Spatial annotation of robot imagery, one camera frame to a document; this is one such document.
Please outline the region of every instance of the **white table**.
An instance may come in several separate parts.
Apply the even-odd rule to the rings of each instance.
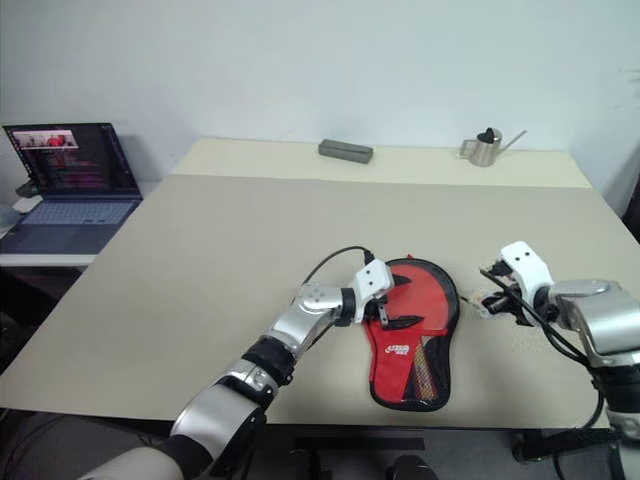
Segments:
[[[143,198],[146,198],[158,182],[139,182],[138,187]],[[40,195],[31,198],[21,198],[14,205],[20,213],[30,212],[42,201]],[[0,232],[0,238],[7,231]],[[96,255],[49,255],[49,254],[0,254],[0,267],[86,267],[96,258]]]
[[[173,419],[287,307],[311,267],[348,244],[434,261],[468,294],[488,286],[478,267],[523,239],[558,280],[613,278],[640,297],[635,239],[568,154],[510,152],[481,169],[443,149],[377,147],[367,166],[315,149],[197,142],[0,378],[0,405]],[[317,279],[343,284],[360,262],[345,255]],[[462,307],[443,409],[377,405],[354,326],[302,359],[270,421],[560,428],[591,414],[588,374],[540,331]]]

